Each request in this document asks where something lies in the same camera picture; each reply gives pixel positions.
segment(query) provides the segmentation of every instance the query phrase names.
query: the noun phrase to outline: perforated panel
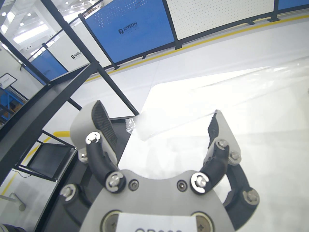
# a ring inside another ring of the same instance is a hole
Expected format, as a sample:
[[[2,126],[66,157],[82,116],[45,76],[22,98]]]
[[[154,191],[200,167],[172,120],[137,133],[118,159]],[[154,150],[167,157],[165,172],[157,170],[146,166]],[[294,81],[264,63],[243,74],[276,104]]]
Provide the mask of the perforated panel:
[[[178,39],[272,12],[274,0],[167,0]]]
[[[174,42],[162,0],[114,0],[86,22],[115,63]]]

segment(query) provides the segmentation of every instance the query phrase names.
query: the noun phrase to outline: transparent plastic bag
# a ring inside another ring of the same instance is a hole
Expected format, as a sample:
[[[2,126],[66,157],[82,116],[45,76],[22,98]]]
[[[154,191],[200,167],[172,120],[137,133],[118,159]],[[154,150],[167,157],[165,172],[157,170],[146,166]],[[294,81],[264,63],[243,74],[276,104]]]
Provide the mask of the transparent plastic bag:
[[[155,107],[146,108],[140,115],[128,119],[127,131],[146,141],[172,128],[209,116],[216,109],[224,110],[276,92],[307,76],[309,58],[306,57],[215,84],[168,93]]]

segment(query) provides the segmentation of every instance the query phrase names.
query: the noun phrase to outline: white wall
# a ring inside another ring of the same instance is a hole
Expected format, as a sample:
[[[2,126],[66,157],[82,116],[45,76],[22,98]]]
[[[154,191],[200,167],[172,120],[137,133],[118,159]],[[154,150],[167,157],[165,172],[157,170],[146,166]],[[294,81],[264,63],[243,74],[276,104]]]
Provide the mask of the white wall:
[[[89,51],[94,55],[94,57],[99,61],[101,66],[105,67],[111,64],[103,51],[97,45],[94,38],[81,22],[75,25],[73,30],[83,41]],[[59,35],[60,38],[48,49],[68,71],[72,71],[89,63],[82,53],[78,54],[80,52],[78,47],[65,33],[62,32]]]
[[[17,79],[12,86],[28,99],[34,96],[43,87],[43,85],[24,68],[20,71],[20,64],[12,58],[5,49],[2,49],[0,51],[0,76],[5,73],[9,73]]]

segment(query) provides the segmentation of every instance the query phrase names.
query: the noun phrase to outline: white ceiling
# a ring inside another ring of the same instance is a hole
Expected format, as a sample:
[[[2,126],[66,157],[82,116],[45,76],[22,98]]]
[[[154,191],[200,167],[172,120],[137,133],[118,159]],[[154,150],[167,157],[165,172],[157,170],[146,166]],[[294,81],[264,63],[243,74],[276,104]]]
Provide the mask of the white ceiling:
[[[50,38],[51,34],[55,33],[52,29],[49,29],[42,34],[37,35],[36,38],[31,38],[20,44],[16,44],[13,41],[14,37],[38,27],[42,24],[42,21],[44,21],[35,12],[35,5],[38,2],[38,0],[5,0],[0,9],[0,26],[5,24],[8,27],[8,30],[5,33],[6,38],[25,56],[30,56],[30,52],[39,48],[43,42],[46,42]],[[52,0],[52,2],[56,5],[63,16],[80,11],[83,8],[87,9],[91,6],[89,0]],[[8,21],[7,15],[2,16],[3,12],[8,14],[10,11],[15,14],[12,22]]]

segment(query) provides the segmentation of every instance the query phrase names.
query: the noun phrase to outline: black panel foot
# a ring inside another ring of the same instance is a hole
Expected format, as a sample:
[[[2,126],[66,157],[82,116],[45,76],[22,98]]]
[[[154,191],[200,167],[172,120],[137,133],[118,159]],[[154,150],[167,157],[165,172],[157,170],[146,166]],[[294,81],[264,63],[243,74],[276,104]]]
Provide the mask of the black panel foot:
[[[270,19],[268,19],[267,21],[269,21],[269,22],[276,22],[276,21],[279,21],[280,19],[278,19],[277,17],[275,17],[275,18],[270,18]]]
[[[248,24],[251,25],[251,26],[255,25],[255,23],[252,20],[249,20]]]
[[[181,48],[182,48],[182,45],[179,45],[179,46],[175,47],[175,50],[178,50],[178,49],[181,49]]]

